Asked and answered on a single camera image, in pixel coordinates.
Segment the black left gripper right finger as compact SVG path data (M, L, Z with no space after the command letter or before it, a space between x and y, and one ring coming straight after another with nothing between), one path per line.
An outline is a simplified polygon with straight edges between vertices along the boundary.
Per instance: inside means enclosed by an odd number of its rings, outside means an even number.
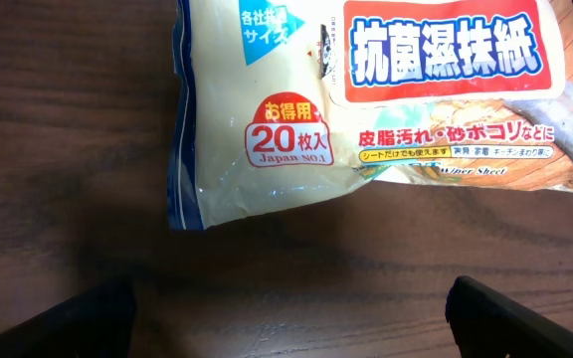
M462 358L573 358L573 332L467 275L447 296Z

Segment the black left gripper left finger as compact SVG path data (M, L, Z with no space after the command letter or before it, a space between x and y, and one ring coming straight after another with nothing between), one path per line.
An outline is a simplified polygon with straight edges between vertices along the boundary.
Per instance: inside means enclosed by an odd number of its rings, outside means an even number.
M130 280L113 279L0 334L0 358L129 354L137 311Z

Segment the wet wipes pack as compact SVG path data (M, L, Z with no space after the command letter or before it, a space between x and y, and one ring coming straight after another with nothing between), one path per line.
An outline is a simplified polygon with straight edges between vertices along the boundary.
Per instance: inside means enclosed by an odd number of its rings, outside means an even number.
M379 180L573 192L573 1L179 0L168 222Z

